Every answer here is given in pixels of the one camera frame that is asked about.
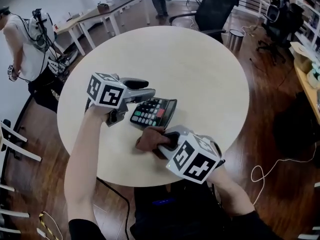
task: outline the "trash can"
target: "trash can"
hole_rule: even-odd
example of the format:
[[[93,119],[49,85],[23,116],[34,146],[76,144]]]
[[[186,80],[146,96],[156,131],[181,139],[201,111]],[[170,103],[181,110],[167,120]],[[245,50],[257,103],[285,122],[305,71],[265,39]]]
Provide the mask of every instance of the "trash can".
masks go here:
[[[245,33],[231,29],[229,32],[228,42],[226,47],[234,54],[238,54],[241,49],[242,41],[244,39]]]

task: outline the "white t-shirt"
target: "white t-shirt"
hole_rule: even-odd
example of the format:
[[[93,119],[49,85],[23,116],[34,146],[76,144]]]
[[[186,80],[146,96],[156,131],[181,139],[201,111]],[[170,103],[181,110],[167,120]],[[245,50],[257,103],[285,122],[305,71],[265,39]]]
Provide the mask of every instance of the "white t-shirt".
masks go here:
[[[24,23],[21,21],[21,19],[17,15],[10,14],[4,28],[10,25],[11,26],[14,25],[18,29],[19,39],[23,43],[23,57],[22,57],[22,63],[21,63],[22,76],[21,77],[23,79],[33,81],[40,75],[40,72],[43,72],[44,69],[47,67],[49,53],[47,51],[44,54],[42,51],[38,50],[32,45],[28,37],[28,34],[26,32],[26,29],[24,27]],[[10,51],[13,56],[14,53],[11,47],[10,47]]]

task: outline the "calculator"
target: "calculator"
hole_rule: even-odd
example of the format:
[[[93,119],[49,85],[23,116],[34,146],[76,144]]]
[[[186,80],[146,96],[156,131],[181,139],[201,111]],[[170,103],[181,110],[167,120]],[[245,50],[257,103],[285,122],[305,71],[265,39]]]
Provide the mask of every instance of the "calculator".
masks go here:
[[[176,99],[150,98],[138,104],[130,122],[147,126],[167,127],[177,106]]]

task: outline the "round white table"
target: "round white table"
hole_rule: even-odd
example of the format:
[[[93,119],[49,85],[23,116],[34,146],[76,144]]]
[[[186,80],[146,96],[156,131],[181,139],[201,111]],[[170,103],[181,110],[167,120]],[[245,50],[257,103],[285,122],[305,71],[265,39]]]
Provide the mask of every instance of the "round white table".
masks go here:
[[[75,67],[62,90],[57,122],[71,153],[88,99],[92,73],[149,81],[155,96],[177,99],[169,127],[181,124],[215,139],[225,152],[237,138],[249,106],[249,88],[236,57],[215,39],[174,26],[139,28],[116,36],[91,51]],[[168,161],[135,149],[142,131],[125,119],[101,127],[97,176],[131,187],[165,185],[180,180],[165,167]]]

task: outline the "red button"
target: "red button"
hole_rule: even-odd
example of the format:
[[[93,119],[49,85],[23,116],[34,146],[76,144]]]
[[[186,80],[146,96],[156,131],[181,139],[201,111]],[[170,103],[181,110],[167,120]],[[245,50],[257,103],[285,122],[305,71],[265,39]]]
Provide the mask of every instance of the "red button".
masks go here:
[[[162,115],[164,114],[164,112],[165,112],[165,110],[164,110],[163,108],[160,108],[159,111],[158,111],[158,113],[156,114],[156,117],[157,117],[157,118],[161,118]]]

